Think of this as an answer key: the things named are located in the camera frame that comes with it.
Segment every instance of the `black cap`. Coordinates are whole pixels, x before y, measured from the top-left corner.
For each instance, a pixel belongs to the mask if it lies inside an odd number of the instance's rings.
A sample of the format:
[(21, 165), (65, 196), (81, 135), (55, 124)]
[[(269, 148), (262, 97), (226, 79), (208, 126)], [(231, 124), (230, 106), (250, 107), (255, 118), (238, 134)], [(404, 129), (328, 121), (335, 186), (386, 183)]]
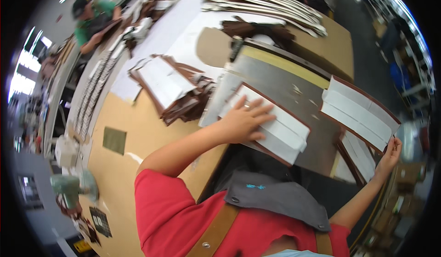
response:
[(75, 19), (83, 14), (86, 5), (87, 0), (75, 0), (74, 5), (72, 6), (72, 14)]

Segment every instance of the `pile of leather strips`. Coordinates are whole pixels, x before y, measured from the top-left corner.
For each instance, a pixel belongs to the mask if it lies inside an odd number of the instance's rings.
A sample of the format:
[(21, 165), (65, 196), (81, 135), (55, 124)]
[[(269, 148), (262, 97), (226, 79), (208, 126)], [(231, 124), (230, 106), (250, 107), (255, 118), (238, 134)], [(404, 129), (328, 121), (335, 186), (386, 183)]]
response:
[(177, 119), (183, 122), (197, 120), (204, 112), (204, 108), (214, 90), (214, 81), (202, 75), (203, 71), (191, 67), (187, 64), (176, 62), (173, 57), (166, 55), (152, 55), (152, 58), (160, 56), (165, 62), (172, 66), (178, 73), (188, 79), (196, 88), (188, 92), (184, 97), (176, 100), (172, 105), (163, 108), (155, 98), (146, 83), (142, 80), (139, 67), (135, 66), (129, 70), (129, 76), (137, 81), (153, 101), (155, 109), (160, 119), (165, 125), (169, 126)]
[(293, 52), (293, 40), (295, 35), (291, 34), (281, 24), (267, 23), (248, 23), (239, 16), (235, 16), (238, 21), (222, 21), (222, 31), (228, 36), (240, 36), (242, 39), (252, 38), (256, 34), (264, 34), (269, 36), (277, 47)]
[(165, 13), (165, 9), (163, 10), (156, 10), (156, 5), (158, 1), (164, 1), (164, 0), (148, 0), (141, 4), (141, 9), (138, 13), (132, 13), (129, 18), (126, 19), (126, 21), (123, 23), (123, 29), (127, 28), (128, 26), (134, 26), (137, 27), (139, 25), (139, 22), (143, 18), (152, 18), (152, 25), (161, 18), (161, 16)]
[(296, 0), (204, 0), (202, 10), (263, 15), (284, 20), (313, 37), (328, 35), (320, 13)]

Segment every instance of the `brown leather strap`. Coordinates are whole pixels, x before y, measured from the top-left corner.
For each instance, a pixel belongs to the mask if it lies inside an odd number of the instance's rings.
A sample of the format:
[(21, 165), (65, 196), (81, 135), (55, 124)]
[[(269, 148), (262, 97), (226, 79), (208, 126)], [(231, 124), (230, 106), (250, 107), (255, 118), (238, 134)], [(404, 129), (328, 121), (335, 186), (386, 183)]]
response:
[(318, 254), (332, 254), (332, 244), (331, 239), (329, 238), (328, 232), (315, 232), (315, 241), (317, 243), (317, 253)]
[[(233, 225), (240, 208), (225, 203), (186, 257), (212, 257)], [(315, 232), (317, 253), (332, 255), (328, 232)]]
[(239, 213), (239, 207), (225, 203), (187, 257), (212, 257)]

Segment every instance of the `metal sheet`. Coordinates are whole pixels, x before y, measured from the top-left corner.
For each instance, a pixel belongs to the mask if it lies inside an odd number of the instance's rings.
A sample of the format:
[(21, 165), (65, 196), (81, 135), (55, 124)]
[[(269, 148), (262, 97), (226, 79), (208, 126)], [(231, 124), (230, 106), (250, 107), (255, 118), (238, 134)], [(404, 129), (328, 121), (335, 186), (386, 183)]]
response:
[(318, 112), (323, 89), (279, 67), (239, 54), (223, 76), (199, 125), (206, 126), (217, 120), (218, 109), (223, 106), (225, 98), (242, 81), (284, 106), (311, 127), (306, 150), (297, 157), (295, 165), (329, 176), (336, 156), (333, 142), (340, 128)]

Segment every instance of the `green shirt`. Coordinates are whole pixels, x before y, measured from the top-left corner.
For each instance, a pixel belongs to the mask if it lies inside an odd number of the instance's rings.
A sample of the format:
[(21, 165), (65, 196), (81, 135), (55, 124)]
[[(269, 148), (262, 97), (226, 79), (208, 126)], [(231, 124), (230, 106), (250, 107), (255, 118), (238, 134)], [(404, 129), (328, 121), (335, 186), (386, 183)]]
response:
[[(98, 2), (96, 6), (92, 5), (92, 10), (94, 14), (94, 18), (98, 17), (100, 13), (104, 12), (107, 16), (113, 15), (113, 9), (115, 8), (115, 3), (108, 0), (101, 0)], [(92, 19), (86, 21), (78, 21), (77, 27), (75, 28), (74, 34), (77, 38), (78, 45), (84, 45), (90, 40), (90, 37), (87, 34), (87, 28), (90, 25), (90, 21)]]

